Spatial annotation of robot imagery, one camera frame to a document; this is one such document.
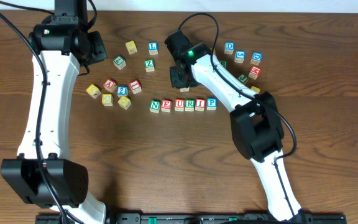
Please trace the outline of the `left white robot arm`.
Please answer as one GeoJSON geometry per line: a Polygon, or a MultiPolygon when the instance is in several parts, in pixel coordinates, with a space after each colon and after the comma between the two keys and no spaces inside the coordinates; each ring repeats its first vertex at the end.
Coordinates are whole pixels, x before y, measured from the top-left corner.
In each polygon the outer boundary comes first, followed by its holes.
{"type": "Polygon", "coordinates": [[[77,16],[54,16],[37,24],[29,42],[35,50],[34,84],[26,132],[15,159],[1,175],[27,204],[59,211],[75,223],[108,223],[107,206],[89,192],[88,171],[70,160],[68,127],[80,67],[107,55],[99,32],[88,32],[77,16]]]}

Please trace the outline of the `red U block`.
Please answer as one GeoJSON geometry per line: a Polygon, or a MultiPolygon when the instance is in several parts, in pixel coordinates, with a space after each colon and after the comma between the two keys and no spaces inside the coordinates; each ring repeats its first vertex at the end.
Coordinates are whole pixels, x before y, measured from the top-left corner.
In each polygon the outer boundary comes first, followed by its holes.
{"type": "Polygon", "coordinates": [[[185,100],[177,98],[175,100],[175,111],[184,111],[185,110],[185,100]]]}

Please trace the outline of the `yellow S block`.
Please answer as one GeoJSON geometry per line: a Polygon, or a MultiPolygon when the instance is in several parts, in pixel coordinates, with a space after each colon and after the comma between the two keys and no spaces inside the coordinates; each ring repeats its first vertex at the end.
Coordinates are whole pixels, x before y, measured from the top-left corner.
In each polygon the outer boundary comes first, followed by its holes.
{"type": "Polygon", "coordinates": [[[180,88],[180,92],[188,92],[190,90],[190,88],[180,88]]]}

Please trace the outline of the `green N block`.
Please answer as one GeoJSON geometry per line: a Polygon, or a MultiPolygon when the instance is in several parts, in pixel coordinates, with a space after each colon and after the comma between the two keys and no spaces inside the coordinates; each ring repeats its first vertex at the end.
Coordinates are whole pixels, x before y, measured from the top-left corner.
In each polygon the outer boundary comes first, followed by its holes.
{"type": "Polygon", "coordinates": [[[150,102],[149,110],[150,110],[152,113],[159,113],[160,107],[161,107],[161,102],[160,102],[160,101],[152,100],[152,101],[150,102]]]}

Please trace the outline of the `red E block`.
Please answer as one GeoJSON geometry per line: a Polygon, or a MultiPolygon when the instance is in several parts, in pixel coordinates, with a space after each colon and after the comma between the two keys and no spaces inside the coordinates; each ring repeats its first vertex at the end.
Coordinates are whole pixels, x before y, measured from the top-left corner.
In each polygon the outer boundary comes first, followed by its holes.
{"type": "Polygon", "coordinates": [[[172,100],[162,100],[161,102],[161,111],[170,113],[172,109],[172,100]]]}

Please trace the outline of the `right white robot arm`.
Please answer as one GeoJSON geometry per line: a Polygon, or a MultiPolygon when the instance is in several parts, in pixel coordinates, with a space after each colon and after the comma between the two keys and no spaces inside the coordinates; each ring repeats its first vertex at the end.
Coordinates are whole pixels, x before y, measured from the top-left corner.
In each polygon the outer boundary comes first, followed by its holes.
{"type": "Polygon", "coordinates": [[[230,113],[232,140],[250,160],[264,187],[270,214],[293,221],[301,206],[296,200],[283,163],[285,120],[270,93],[258,94],[234,78],[204,44],[166,43],[177,67],[172,85],[202,84],[230,113]]]}

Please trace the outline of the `green R block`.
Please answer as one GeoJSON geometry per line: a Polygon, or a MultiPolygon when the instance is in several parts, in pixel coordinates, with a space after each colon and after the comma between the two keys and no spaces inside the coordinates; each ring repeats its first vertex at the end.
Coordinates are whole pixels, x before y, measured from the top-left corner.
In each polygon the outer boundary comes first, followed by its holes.
{"type": "Polygon", "coordinates": [[[186,99],[185,100],[185,111],[194,111],[195,110],[195,100],[186,99]]]}

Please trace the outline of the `blue P block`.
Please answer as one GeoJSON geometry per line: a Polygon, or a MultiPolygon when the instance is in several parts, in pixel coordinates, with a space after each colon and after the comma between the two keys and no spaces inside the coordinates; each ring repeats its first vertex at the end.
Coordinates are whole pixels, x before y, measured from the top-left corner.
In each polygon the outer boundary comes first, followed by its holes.
{"type": "Polygon", "coordinates": [[[208,98],[206,109],[209,111],[215,111],[218,105],[218,101],[216,98],[208,98]]]}

